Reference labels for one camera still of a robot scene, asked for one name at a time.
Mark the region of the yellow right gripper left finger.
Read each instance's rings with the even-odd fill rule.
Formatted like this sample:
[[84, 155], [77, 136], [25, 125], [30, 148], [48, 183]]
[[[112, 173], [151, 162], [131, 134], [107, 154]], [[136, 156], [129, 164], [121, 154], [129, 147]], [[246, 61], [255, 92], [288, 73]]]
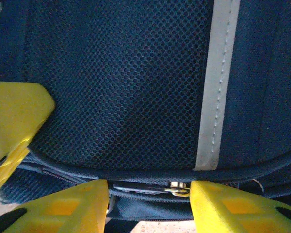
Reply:
[[24, 203], [0, 216], [0, 233], [104, 233], [106, 180], [93, 180]]

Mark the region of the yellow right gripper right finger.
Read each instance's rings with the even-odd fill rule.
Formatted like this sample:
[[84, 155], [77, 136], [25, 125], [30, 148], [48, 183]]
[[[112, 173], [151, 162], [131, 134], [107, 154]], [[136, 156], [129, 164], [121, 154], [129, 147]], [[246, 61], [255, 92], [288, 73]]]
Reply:
[[291, 233], [291, 206], [209, 181], [192, 181], [197, 233]]

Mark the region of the navy blue backpack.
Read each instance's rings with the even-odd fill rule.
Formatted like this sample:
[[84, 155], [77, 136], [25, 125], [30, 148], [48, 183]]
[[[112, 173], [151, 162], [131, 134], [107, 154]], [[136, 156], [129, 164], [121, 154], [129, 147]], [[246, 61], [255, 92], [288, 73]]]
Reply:
[[0, 0], [0, 82], [55, 101], [4, 204], [106, 180], [104, 233], [193, 220], [192, 181], [291, 206], [291, 0]]

